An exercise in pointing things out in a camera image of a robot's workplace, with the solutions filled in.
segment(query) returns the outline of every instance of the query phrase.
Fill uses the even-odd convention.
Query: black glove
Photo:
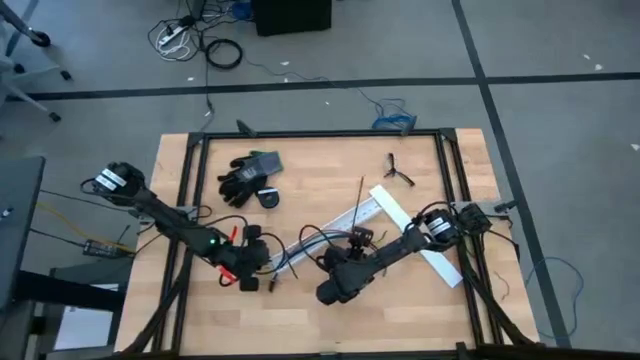
[[[252,152],[251,156],[234,159],[229,164],[233,170],[218,176],[221,181],[218,192],[229,206],[242,207],[251,194],[262,190],[267,184],[267,175],[282,170],[277,152]]]

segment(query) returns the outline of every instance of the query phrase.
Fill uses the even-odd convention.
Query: gray floor
[[[10,2],[24,9],[24,1]],[[640,71],[640,3],[633,0],[505,2],[463,0],[464,11],[488,76],[589,74]],[[34,93],[149,89],[204,84],[204,61],[167,63],[146,33],[175,15],[176,0],[40,0],[30,24],[55,42],[49,55],[74,76],[55,74],[29,85]],[[348,0],[334,3],[334,26],[319,33],[258,38],[252,25],[221,25],[214,34],[238,41],[249,58],[277,71],[293,70],[333,80],[471,77],[451,3],[447,0]],[[41,50],[22,39],[14,58],[44,66]],[[242,64],[210,71],[213,85],[283,82]],[[287,81],[298,81],[288,77]],[[640,190],[639,81],[496,85],[493,97],[505,129],[543,251],[572,262],[584,275],[574,347],[640,351],[634,300],[640,294],[635,256]],[[477,86],[367,88],[372,98],[402,97],[420,127],[479,127],[505,199],[511,190]],[[372,106],[354,90],[304,90],[215,94],[210,131],[234,130],[243,119],[258,130],[368,128]],[[24,103],[0,108],[0,157],[43,155],[43,188],[78,195],[78,183],[107,162],[128,160],[150,174],[159,136],[195,131],[205,122],[203,95],[60,100],[46,102],[63,116],[51,124]],[[92,233],[116,237],[126,216],[42,194]],[[38,212],[34,227],[73,237]],[[129,233],[125,242],[133,244]],[[519,221],[514,239],[524,245]],[[531,259],[522,246],[521,268]],[[24,268],[92,261],[73,248],[32,235]],[[565,323],[573,325],[575,276],[549,264]],[[530,299],[540,330],[550,332],[537,284]]]

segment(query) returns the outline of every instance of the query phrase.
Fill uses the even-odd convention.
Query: wooden tabletop
[[[458,129],[458,141],[474,201],[496,201],[499,193],[482,131]],[[169,205],[175,204],[187,135],[165,135],[160,142],[151,189]],[[278,151],[284,171],[269,177],[268,185],[280,193],[280,204],[270,210],[253,197],[241,209],[226,205],[218,194],[216,176],[229,171],[229,161],[251,150]],[[383,178],[386,154],[396,156],[397,168],[409,175],[410,188],[400,178]],[[193,198],[195,152],[188,199]],[[305,224],[323,226],[355,205],[361,176],[363,197],[382,184],[410,215],[424,205],[444,199],[444,189],[433,137],[354,137],[213,140],[209,145],[202,204],[213,209],[203,222],[241,214],[263,231],[278,235],[286,244],[298,239]],[[454,176],[457,191],[457,179]],[[238,222],[216,224],[230,233]],[[399,229],[381,213],[366,223],[376,237],[387,231],[392,241]],[[505,222],[493,230],[510,236]],[[157,233],[144,233],[138,248]],[[271,253],[278,245],[267,239]],[[499,237],[485,236],[493,292],[522,332],[537,339],[537,332],[513,247]],[[135,259],[118,332],[116,350],[125,348],[155,310],[162,283],[168,241],[156,240]],[[455,249],[445,256],[457,267]],[[237,286],[218,285],[219,272],[201,260],[194,261],[181,346],[183,355],[273,354],[317,352],[368,352],[453,349],[456,342],[473,346],[464,290],[451,289],[419,255],[392,265],[347,304],[325,306],[315,298],[315,288],[327,279],[311,261],[296,266],[299,280],[287,272],[273,293],[269,277],[258,292],[243,293]],[[490,340],[486,311],[485,337]],[[165,339],[171,338],[175,306],[167,317]]]

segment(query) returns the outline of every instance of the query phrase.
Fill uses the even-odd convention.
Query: black metal frame
[[[331,138],[331,137],[397,137],[397,131],[390,130],[331,130],[331,131],[274,131],[274,132],[261,132],[258,133],[257,138],[259,139],[277,139],[277,138]],[[413,130],[408,136],[433,136],[435,140],[436,146],[436,154],[438,157],[438,162],[440,165],[440,172],[442,175],[442,181],[445,189],[445,197],[446,201],[452,202],[455,201],[455,193],[453,191],[453,182],[451,180],[451,174],[448,167],[448,160],[445,152],[444,141],[446,140],[450,146],[452,151],[452,161],[455,166],[458,182],[460,186],[460,191],[462,194],[463,201],[470,201],[471,194],[469,191],[466,174],[464,172],[464,164],[462,162],[462,157],[460,154],[460,148],[458,146],[457,138],[455,136],[455,129],[451,128],[443,128],[443,129],[416,129]],[[200,160],[198,163],[197,176],[196,176],[196,185],[193,196],[193,206],[200,206],[202,201],[202,188],[204,186],[204,181],[206,178],[206,165],[207,158],[209,153],[209,143],[212,140],[221,140],[221,139],[246,139],[247,136],[241,133],[190,133],[185,153],[185,161],[182,169],[182,176],[180,179],[180,188],[178,192],[178,200],[177,205],[182,206],[185,205],[186,202],[186,193],[187,188],[189,186],[189,178],[190,172],[193,162],[193,154],[195,152],[195,148],[197,144],[201,144],[200,147]],[[476,253],[476,261],[478,265],[479,277],[480,280],[489,288],[491,288],[490,278],[488,276],[486,260],[484,258],[484,254],[481,251],[477,251],[479,247],[478,239],[473,239],[472,244],[474,247],[474,251]],[[461,243],[458,245],[458,256],[467,256],[466,244]],[[175,270],[176,263],[176,255],[177,255],[177,243],[171,243],[169,246],[169,252],[167,254],[167,263],[165,265],[164,278],[163,278],[163,286],[161,298],[164,297],[168,289],[170,288],[173,273]],[[189,250],[185,251],[184,262],[188,267],[188,276],[190,275],[191,264],[193,260],[193,253]],[[484,337],[482,334],[482,325],[480,321],[480,315],[478,311],[478,305],[476,302],[475,292],[473,287],[467,281],[464,281],[464,289],[465,295],[467,299],[467,308],[469,311],[469,318],[471,323],[471,329],[473,333],[473,338],[476,346],[480,344],[485,344]],[[176,320],[174,323],[173,329],[173,337],[171,342],[171,350],[178,352],[180,350],[180,344],[182,342],[182,328],[184,326],[184,317],[186,312],[186,299],[188,293],[188,286],[185,286],[183,291],[180,293],[178,298],[178,305],[176,310]],[[492,335],[494,341],[496,343],[502,343],[502,332],[495,323],[495,319],[493,317],[489,317],[490,325],[492,329]],[[159,351],[162,349],[162,341],[164,334],[164,321],[161,326],[159,326],[152,343],[152,350]],[[362,357],[371,357],[372,355],[375,358],[414,358],[419,357],[421,359],[449,359],[457,357],[456,350],[441,350],[441,351],[411,351],[411,352],[378,352],[378,353],[345,353],[341,354],[342,358],[362,358]],[[242,358],[254,358],[254,359],[269,359],[269,358],[287,358],[287,357],[295,357],[295,358],[315,358],[319,356],[319,354],[282,354],[282,355],[251,355],[251,356],[240,356]],[[193,357],[194,359],[210,359],[210,358],[218,358],[219,356],[197,356]]]

